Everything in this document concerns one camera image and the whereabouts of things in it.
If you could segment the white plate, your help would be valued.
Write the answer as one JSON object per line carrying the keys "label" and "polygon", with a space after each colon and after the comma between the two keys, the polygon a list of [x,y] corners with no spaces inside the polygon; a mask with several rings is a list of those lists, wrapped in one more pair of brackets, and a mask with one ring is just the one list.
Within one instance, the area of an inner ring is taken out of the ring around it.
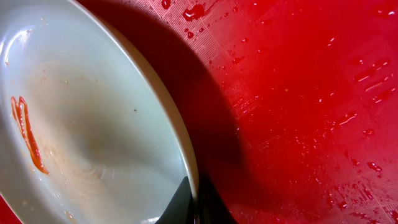
{"label": "white plate", "polygon": [[1,196],[22,223],[156,223],[192,144],[166,87],[76,1],[1,2]]}

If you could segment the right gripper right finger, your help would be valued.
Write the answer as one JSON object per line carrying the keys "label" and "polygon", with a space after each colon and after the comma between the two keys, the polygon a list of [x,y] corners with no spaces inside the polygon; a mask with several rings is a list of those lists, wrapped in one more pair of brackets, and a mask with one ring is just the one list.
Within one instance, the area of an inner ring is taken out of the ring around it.
{"label": "right gripper right finger", "polygon": [[198,211],[200,224],[237,224],[210,179],[200,181]]}

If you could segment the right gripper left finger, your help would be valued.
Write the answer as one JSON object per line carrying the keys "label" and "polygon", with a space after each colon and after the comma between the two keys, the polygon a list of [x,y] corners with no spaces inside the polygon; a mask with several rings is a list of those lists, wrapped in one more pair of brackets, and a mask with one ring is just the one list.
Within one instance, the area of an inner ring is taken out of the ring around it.
{"label": "right gripper left finger", "polygon": [[188,177],[184,177],[167,205],[164,213],[155,224],[194,224],[193,197]]}

